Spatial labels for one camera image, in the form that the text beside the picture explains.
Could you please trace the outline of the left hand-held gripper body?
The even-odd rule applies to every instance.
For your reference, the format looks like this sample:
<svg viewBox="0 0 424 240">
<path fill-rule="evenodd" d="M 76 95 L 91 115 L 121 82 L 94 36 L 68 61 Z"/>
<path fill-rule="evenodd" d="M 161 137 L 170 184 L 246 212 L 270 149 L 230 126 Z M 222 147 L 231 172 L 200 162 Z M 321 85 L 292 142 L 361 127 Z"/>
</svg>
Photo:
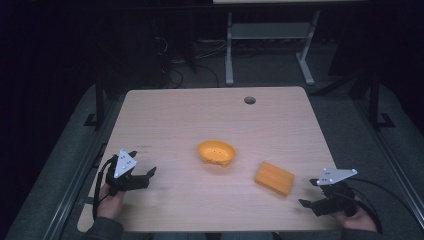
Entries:
<svg viewBox="0 0 424 240">
<path fill-rule="evenodd" d="M 121 149 L 118 155 L 111 158 L 111 164 L 106 174 L 106 183 L 110 186 L 110 196 L 115 196 L 119 191 L 126 192 L 146 189 L 150 178 L 146 175 L 132 175 L 137 166 L 137 161 Z"/>
</svg>

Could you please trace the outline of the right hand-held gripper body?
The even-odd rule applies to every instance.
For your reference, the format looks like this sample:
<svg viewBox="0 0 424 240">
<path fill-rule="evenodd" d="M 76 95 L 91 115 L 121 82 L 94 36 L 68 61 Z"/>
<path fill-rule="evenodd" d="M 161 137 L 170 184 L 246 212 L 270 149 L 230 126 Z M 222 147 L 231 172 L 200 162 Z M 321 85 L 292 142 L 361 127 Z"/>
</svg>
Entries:
<svg viewBox="0 0 424 240">
<path fill-rule="evenodd" d="M 324 198 L 314 202 L 316 216 L 344 212 L 350 217 L 356 213 L 355 194 L 346 180 L 357 174 L 356 169 L 324 168 L 318 178 Z"/>
</svg>

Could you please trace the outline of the orange rectangular block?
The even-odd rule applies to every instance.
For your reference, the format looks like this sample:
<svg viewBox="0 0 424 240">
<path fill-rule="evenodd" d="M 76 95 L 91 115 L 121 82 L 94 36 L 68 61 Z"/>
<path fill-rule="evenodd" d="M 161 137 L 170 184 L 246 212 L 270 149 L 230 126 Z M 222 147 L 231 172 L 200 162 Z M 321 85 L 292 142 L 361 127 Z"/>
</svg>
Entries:
<svg viewBox="0 0 424 240">
<path fill-rule="evenodd" d="M 282 168 L 263 162 L 255 176 L 254 182 L 283 197 L 287 197 L 294 183 L 295 175 Z"/>
</svg>

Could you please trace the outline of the orange plastic bowl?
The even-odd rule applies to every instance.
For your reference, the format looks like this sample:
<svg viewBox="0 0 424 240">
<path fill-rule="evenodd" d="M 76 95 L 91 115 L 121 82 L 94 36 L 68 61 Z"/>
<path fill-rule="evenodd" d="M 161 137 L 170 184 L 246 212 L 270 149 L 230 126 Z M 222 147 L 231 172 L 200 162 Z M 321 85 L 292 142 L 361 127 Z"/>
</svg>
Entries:
<svg viewBox="0 0 424 240">
<path fill-rule="evenodd" d="M 197 152 L 204 163 L 221 167 L 227 167 L 236 155 L 235 149 L 230 144 L 218 140 L 200 143 Z"/>
</svg>

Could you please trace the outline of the person's right hand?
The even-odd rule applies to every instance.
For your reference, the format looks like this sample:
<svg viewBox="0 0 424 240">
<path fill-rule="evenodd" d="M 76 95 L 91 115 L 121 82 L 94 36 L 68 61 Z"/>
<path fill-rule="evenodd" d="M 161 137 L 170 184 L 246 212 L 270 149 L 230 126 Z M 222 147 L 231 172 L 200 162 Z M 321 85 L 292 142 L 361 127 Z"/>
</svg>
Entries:
<svg viewBox="0 0 424 240">
<path fill-rule="evenodd" d="M 332 217 L 334 217 L 344 228 L 347 229 L 371 232 L 377 231 L 377 227 L 372 218 L 360 206 L 356 207 L 356 213 L 353 216 L 348 217 L 344 212 L 336 212 L 332 214 Z"/>
</svg>

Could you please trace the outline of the person's left hand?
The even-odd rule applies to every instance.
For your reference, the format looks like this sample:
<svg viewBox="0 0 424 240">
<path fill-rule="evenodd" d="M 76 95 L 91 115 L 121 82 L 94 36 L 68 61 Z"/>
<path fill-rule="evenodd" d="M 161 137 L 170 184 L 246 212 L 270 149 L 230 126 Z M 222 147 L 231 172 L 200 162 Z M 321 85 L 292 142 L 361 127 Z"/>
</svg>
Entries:
<svg viewBox="0 0 424 240">
<path fill-rule="evenodd" d="M 108 184 L 104 184 L 100 188 L 100 203 L 98 204 L 96 213 L 98 217 L 116 219 L 123 207 L 125 192 L 119 191 L 115 196 L 110 196 L 109 192 L 110 186 Z"/>
</svg>

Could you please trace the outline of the black metal stand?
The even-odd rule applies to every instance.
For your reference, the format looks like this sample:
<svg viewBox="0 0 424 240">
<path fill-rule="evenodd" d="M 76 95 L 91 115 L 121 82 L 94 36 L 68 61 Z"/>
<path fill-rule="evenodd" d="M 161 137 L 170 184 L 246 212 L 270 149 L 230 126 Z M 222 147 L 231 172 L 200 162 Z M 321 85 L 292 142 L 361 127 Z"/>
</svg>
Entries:
<svg viewBox="0 0 424 240">
<path fill-rule="evenodd" d="M 379 111 L 380 81 L 377 72 L 370 69 L 367 73 L 368 120 L 375 131 L 394 128 L 395 124 L 387 113 Z"/>
<path fill-rule="evenodd" d="M 105 96 L 104 96 L 104 79 L 101 73 L 95 82 L 95 112 L 90 113 L 85 122 L 85 126 L 94 127 L 99 130 L 105 121 Z"/>
</svg>

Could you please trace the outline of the grey metal rail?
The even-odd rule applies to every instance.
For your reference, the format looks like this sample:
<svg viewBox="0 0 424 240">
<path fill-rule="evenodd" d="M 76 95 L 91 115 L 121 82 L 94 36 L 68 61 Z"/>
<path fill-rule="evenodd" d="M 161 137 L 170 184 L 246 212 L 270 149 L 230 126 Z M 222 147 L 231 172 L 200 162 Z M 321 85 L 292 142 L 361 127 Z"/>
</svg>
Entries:
<svg viewBox="0 0 424 240">
<path fill-rule="evenodd" d="M 41 240 L 59 240 L 73 216 L 85 201 L 93 184 L 97 164 L 101 161 L 123 100 L 104 100 L 105 117 L 99 128 L 85 126 L 85 120 L 96 110 L 92 98 L 83 98 L 58 141 L 48 164 L 43 169 L 44 203 L 52 206 Z"/>
<path fill-rule="evenodd" d="M 390 149 L 387 140 L 382 135 L 381 127 L 377 128 L 371 123 L 368 109 L 360 101 L 355 101 L 354 106 L 359 112 L 361 118 L 365 121 L 371 136 L 374 138 L 374 141 L 377 143 L 388 165 L 390 166 L 400 192 L 406 200 L 406 206 L 409 209 L 410 214 L 417 222 L 420 230 L 424 233 L 424 201 L 419 197 L 409 178 L 406 176 L 404 170 L 399 164 L 397 157 Z"/>
</svg>

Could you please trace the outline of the white metal desk frame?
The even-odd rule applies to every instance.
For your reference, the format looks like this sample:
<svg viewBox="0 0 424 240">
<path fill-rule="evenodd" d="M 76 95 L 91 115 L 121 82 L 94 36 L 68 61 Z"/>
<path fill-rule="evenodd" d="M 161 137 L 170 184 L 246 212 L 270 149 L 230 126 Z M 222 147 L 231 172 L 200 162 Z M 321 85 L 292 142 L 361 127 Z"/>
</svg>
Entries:
<svg viewBox="0 0 424 240">
<path fill-rule="evenodd" d="M 307 54 L 312 43 L 320 11 L 313 13 L 309 22 L 283 23 L 237 23 L 233 21 L 233 14 L 227 14 L 227 35 L 225 55 L 225 83 L 234 85 L 232 43 L 234 40 L 304 40 L 304 46 L 296 54 L 296 59 L 303 78 L 307 85 L 314 85 L 315 81 L 307 64 Z"/>
</svg>

